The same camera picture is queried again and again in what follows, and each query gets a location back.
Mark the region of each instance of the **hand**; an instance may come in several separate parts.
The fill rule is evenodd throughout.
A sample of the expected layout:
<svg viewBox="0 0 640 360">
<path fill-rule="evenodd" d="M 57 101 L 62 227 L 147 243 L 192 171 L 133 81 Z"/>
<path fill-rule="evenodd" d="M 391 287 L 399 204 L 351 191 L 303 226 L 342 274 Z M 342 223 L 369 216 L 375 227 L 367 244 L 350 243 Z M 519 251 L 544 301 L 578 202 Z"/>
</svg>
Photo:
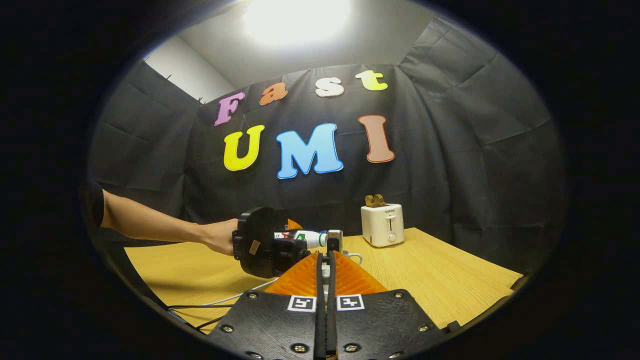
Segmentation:
<svg viewBox="0 0 640 360">
<path fill-rule="evenodd" d="M 238 228 L 238 219 L 198 225 L 198 227 L 200 228 L 200 243 L 220 254 L 233 255 L 232 232 Z"/>
</svg>

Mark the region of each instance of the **white toaster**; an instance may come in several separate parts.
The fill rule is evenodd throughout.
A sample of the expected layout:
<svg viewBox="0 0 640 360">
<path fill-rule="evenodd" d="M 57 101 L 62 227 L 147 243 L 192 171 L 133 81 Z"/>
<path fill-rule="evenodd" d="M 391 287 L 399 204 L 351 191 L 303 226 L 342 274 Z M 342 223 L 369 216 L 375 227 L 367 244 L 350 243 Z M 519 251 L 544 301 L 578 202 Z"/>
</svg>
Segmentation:
<svg viewBox="0 0 640 360">
<path fill-rule="evenodd" d="M 404 242 L 402 205 L 387 204 L 378 208 L 362 206 L 362 236 L 375 247 Z"/>
</svg>

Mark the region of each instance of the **yellow letter u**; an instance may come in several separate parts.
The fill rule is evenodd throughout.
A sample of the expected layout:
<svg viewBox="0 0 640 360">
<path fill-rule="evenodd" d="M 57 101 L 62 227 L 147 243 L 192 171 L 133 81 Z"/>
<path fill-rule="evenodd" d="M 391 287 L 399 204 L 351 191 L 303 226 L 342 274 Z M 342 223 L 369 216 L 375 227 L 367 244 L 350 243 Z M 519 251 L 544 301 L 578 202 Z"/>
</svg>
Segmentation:
<svg viewBox="0 0 640 360">
<path fill-rule="evenodd" d="M 231 133 L 225 137 L 225 167 L 231 171 L 244 170 L 253 164 L 258 158 L 258 148 L 260 147 L 260 133 L 264 130 L 264 125 L 250 127 L 246 133 L 249 134 L 249 151 L 243 158 L 237 157 L 238 140 L 242 137 L 242 131 Z"/>
</svg>

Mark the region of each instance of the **ceiling light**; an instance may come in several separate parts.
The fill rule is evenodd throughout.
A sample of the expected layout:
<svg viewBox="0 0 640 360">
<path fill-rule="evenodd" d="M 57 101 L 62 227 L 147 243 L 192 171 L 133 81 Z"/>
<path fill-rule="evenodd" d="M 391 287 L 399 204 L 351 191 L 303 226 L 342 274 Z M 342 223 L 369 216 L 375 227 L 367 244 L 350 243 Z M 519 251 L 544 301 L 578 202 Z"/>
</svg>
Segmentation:
<svg viewBox="0 0 640 360">
<path fill-rule="evenodd" d="M 253 0 L 244 23 L 256 41 L 287 45 L 326 40 L 348 17 L 347 0 Z"/>
</svg>

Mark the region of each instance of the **black mounting plate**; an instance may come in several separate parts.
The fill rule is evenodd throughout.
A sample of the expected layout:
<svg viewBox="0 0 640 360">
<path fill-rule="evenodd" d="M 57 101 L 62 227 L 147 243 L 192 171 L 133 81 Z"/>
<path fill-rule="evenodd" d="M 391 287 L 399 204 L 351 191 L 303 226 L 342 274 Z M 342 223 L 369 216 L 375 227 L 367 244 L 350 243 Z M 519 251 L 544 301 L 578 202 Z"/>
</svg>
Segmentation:
<svg viewBox="0 0 640 360">
<path fill-rule="evenodd" d="M 316 313 L 287 310 L 290 299 L 290 295 L 245 291 L 208 337 L 237 354 L 313 360 Z M 298 350 L 304 345 L 307 351 L 295 352 L 295 345 Z"/>
<path fill-rule="evenodd" d="M 361 296 L 364 309 L 335 313 L 340 360 L 389 359 L 445 336 L 404 289 Z"/>
</svg>

